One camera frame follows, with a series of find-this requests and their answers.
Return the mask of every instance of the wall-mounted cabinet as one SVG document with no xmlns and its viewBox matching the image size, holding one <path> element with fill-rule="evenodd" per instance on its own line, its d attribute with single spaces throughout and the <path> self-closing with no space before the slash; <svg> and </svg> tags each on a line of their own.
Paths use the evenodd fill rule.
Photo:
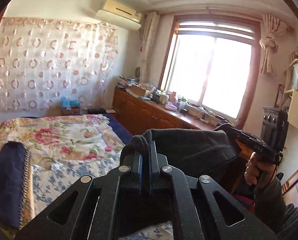
<svg viewBox="0 0 298 240">
<path fill-rule="evenodd" d="M 298 91 L 296 89 L 284 92 L 285 97 L 289 97 L 290 105 L 286 108 L 288 122 L 298 129 Z"/>
</svg>

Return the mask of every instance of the wooden dresser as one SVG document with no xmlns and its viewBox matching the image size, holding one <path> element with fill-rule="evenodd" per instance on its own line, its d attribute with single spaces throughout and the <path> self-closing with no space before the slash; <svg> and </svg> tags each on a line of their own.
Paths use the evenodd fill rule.
<svg viewBox="0 0 298 240">
<path fill-rule="evenodd" d="M 205 124 L 190 114 L 170 111 L 159 103 L 143 101 L 115 88 L 113 109 L 116 119 L 133 135 L 143 134 L 148 129 L 201 129 L 213 130 L 214 125 Z"/>
</svg>

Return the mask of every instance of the black metal bracket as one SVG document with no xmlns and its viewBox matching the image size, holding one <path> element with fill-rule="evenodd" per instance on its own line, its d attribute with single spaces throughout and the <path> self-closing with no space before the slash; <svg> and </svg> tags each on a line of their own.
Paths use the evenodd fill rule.
<svg viewBox="0 0 298 240">
<path fill-rule="evenodd" d="M 132 199 L 134 205 L 125 207 Z M 175 240 L 277 239 L 211 177 L 192 178 L 168 165 L 167 158 L 156 153 L 154 142 L 148 156 L 135 152 L 106 176 L 81 177 L 15 239 L 117 239 L 133 228 L 125 213 L 136 217 L 141 212 L 138 201 L 157 199 L 169 210 L 166 218 L 172 221 Z"/>
</svg>

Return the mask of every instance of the hand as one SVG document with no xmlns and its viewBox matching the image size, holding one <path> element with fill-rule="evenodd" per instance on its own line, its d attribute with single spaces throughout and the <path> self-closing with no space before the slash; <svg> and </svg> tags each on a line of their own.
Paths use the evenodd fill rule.
<svg viewBox="0 0 298 240">
<path fill-rule="evenodd" d="M 271 163 L 259 162 L 257 160 L 257 156 L 256 156 L 255 152 L 252 153 L 250 160 L 248 161 L 246 166 L 247 166 L 247 168 L 246 168 L 246 172 L 245 172 L 244 176 L 245 176 L 245 180 L 246 180 L 247 184 L 250 186 L 253 184 L 254 185 L 257 184 L 257 177 L 259 176 L 258 169 L 266 171 L 267 173 L 266 173 L 266 176 L 261 181 L 259 181 L 257 187 L 263 188 L 275 179 L 275 176 L 276 176 L 275 167 L 276 166 Z"/>
</svg>

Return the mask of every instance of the cable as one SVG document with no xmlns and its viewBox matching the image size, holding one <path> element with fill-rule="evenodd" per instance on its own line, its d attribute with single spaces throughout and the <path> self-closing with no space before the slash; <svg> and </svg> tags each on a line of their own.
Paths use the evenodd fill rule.
<svg viewBox="0 0 298 240">
<path fill-rule="evenodd" d="M 257 201 L 257 199 L 265 192 L 265 190 L 267 189 L 267 187 L 269 186 L 269 184 L 271 183 L 271 180 L 272 180 L 272 178 L 274 177 L 274 175 L 275 175 L 275 173 L 276 173 L 276 171 L 277 171 L 277 164 L 275 165 L 275 169 L 274 169 L 274 172 L 273 172 L 273 174 L 272 174 L 272 176 L 271 176 L 271 178 L 270 178 L 270 180 L 269 180 L 269 182 L 268 182 L 268 184 L 262 189 L 262 192 L 259 194 L 259 196 L 248 206 L 248 208 L 247 209 L 249 209 L 252 205 L 254 205 L 254 203 L 256 203 L 256 201 Z"/>
</svg>

